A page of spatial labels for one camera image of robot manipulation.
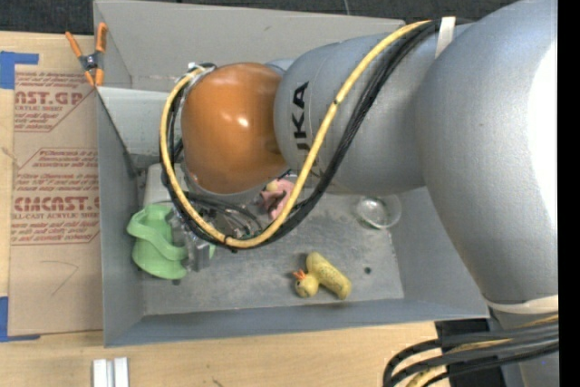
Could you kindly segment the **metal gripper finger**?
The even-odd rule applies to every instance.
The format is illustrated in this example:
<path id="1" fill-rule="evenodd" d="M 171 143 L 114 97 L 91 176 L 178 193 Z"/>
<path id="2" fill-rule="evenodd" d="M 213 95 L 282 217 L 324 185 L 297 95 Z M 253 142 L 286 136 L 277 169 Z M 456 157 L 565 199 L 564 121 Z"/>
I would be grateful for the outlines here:
<path id="1" fill-rule="evenodd" d="M 181 215 L 172 209 L 166 216 L 166 221 L 171 229 L 173 245 L 175 247 L 184 247 L 187 244 L 189 229 Z"/>
<path id="2" fill-rule="evenodd" d="M 185 268 L 189 272 L 198 272 L 210 266 L 216 246 L 206 240 L 193 238 L 186 241 L 187 259 Z"/>

